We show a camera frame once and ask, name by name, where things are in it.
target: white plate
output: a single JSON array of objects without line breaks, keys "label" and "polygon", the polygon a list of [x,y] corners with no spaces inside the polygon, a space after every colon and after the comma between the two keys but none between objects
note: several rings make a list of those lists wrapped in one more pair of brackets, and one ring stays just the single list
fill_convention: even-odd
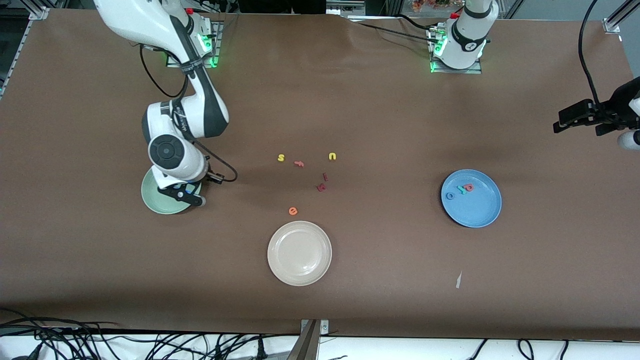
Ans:
[{"label": "white plate", "polygon": [[271,237],[267,259],[280,281],[293,286],[313,284],[329,269],[331,242],[318,226],[307,221],[283,225]]}]

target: brown table surface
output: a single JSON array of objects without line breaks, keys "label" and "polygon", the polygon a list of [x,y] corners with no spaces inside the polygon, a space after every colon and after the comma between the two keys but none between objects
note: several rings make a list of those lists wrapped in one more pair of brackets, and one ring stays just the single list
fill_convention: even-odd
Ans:
[{"label": "brown table surface", "polygon": [[[2,305],[139,329],[296,332],[329,318],[339,334],[640,338],[640,157],[592,127],[552,132],[558,110],[591,97],[579,23],[498,21],[483,74],[462,76],[431,74],[419,40],[337,16],[231,20],[210,71],[230,125],[204,143],[240,177],[175,216],[140,198],[140,118],[164,97],[138,48],[97,12],[34,23],[0,101]],[[608,99],[632,78],[622,45],[597,22],[585,39]],[[178,89],[177,69],[147,59]],[[500,186],[494,224],[442,209],[461,168]],[[311,286],[268,267],[291,220],[332,242]]]}]

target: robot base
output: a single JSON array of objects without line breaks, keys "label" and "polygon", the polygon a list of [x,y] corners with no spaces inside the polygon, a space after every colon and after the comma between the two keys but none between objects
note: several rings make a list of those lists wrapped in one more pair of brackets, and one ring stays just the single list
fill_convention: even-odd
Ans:
[{"label": "robot base", "polygon": [[[202,60],[204,63],[204,67],[207,69],[218,67],[218,60],[220,58],[220,46],[222,45],[222,29],[224,28],[224,22],[222,21],[211,21],[209,23],[208,28],[210,29],[209,34],[212,35],[211,38],[201,38],[200,46],[202,47],[202,51],[205,53],[202,56]],[[167,67],[180,67],[180,64],[177,63],[174,59],[167,56],[166,64]]]},{"label": "robot base", "polygon": [[476,60],[473,65],[466,69],[453,69],[445,65],[444,62],[440,58],[435,55],[436,49],[438,46],[442,45],[444,42],[444,37],[446,37],[447,33],[447,24],[445,22],[441,22],[435,28],[430,28],[426,31],[427,38],[436,39],[439,42],[429,43],[429,57],[431,59],[431,72],[446,72],[450,74],[482,74],[482,66],[480,65],[480,59]]}]

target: blue plate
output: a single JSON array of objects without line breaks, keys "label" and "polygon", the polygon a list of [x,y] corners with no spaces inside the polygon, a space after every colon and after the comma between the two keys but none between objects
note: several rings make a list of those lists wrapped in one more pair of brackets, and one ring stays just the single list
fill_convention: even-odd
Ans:
[{"label": "blue plate", "polygon": [[458,170],[449,175],[442,185],[441,198],[447,214],[467,227],[489,225],[502,209],[498,186],[477,170]]}]

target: white floor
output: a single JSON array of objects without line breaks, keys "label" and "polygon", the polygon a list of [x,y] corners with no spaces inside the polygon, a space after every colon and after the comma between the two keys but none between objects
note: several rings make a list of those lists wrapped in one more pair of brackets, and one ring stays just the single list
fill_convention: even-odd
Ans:
[{"label": "white floor", "polygon": [[[131,336],[139,340],[154,340],[155,335]],[[172,343],[179,344],[192,336],[179,338]],[[208,349],[212,349],[218,335],[207,335]],[[264,340],[264,349],[267,354],[287,353],[293,347],[295,336],[282,336]],[[334,338],[323,337],[320,341],[318,360],[331,360],[342,356],[346,360],[372,360],[372,359],[415,359],[415,360],[467,360],[476,351],[481,340],[462,339],[401,339],[401,338]],[[11,360],[19,356],[27,356],[39,344],[32,336],[5,336],[0,338],[0,360]],[[151,343],[134,343],[125,339],[113,339],[109,341],[113,350],[121,360],[142,360],[152,348]],[[535,360],[558,360],[563,341],[536,341],[532,340]],[[105,347],[104,343],[97,342],[102,360],[115,360],[115,357]],[[188,343],[188,347],[205,350],[207,345],[202,338]],[[166,347],[154,356],[161,359],[171,351]],[[229,359],[239,359],[255,356],[257,343],[249,343],[234,352]],[[178,352],[170,357],[173,360],[192,360],[191,354]],[[522,359],[518,351],[516,340],[490,340],[480,352],[477,360],[491,359]],[[572,341],[564,356],[564,360],[638,360],[640,359],[640,343],[619,342],[595,342]],[[55,360],[51,349],[43,347],[39,360]]]}]

